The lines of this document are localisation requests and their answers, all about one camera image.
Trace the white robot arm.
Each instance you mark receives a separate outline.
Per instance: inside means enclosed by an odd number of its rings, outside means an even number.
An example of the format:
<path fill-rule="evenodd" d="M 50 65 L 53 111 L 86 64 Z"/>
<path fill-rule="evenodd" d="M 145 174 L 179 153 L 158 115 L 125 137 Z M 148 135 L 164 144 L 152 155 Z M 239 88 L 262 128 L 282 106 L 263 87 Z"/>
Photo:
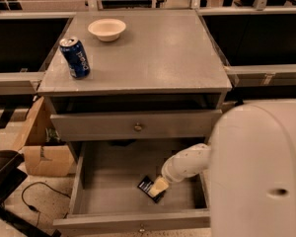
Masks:
<path fill-rule="evenodd" d="M 296 101 L 231 109 L 207 145 L 193 145 L 165 162 L 149 195 L 205 168 L 212 237 L 296 237 Z"/>

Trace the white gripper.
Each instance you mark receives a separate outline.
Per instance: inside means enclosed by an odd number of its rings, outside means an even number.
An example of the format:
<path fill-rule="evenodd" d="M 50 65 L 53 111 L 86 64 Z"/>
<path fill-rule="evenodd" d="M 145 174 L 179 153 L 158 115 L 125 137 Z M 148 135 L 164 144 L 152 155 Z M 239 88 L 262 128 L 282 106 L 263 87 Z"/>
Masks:
<path fill-rule="evenodd" d="M 170 157 L 162 167 L 162 177 L 158 177 L 151 186 L 148 195 L 154 198 L 169 187 L 169 183 L 179 183 L 197 175 L 201 170 L 201 153 L 183 150 Z"/>

